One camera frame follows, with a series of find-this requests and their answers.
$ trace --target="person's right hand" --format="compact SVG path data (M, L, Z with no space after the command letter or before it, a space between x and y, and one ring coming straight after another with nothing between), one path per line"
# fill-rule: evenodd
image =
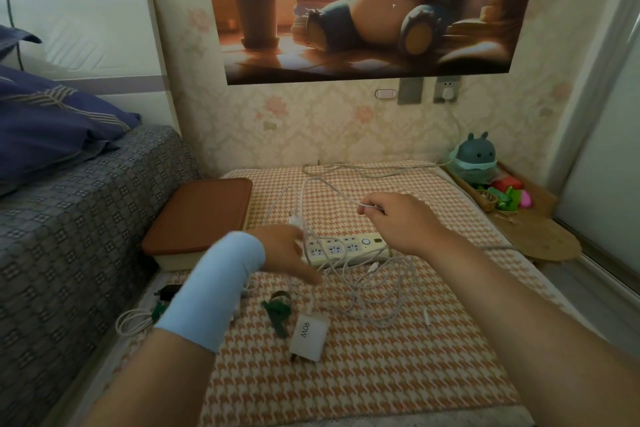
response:
M373 192L361 202L379 206L385 211L358 206L358 214L364 214L371 220L387 244L406 255L420 257L430 245L435 245L450 233L431 208L411 194Z

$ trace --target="pink toy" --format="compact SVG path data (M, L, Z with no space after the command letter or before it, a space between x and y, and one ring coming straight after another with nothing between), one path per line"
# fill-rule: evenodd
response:
M531 208L532 206L533 206L533 199L531 199L531 195L523 189L522 196L520 198L520 207Z

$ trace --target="hand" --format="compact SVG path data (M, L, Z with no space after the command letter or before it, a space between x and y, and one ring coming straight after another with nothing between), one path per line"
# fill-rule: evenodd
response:
M411 194L373 192L361 202L385 210L358 206L358 214L369 218L387 244L398 252L421 257L430 245L451 233L427 204Z
M286 274L312 286L318 286L322 282L322 276L316 269L301 260L302 249L296 240L302 241L304 237L298 227L270 225L249 230L247 233L258 238L264 247L264 272Z

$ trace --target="white charger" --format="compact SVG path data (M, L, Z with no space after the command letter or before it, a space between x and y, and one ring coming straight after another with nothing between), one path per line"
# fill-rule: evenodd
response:
M300 314L289 343L289 352L311 361L320 361L329 324L329 319L322 314Z

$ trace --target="brown book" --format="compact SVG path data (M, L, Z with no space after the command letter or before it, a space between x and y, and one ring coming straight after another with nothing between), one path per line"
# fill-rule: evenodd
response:
M181 185L142 240L142 251L165 271L193 269L216 241L246 228L252 187L247 178Z

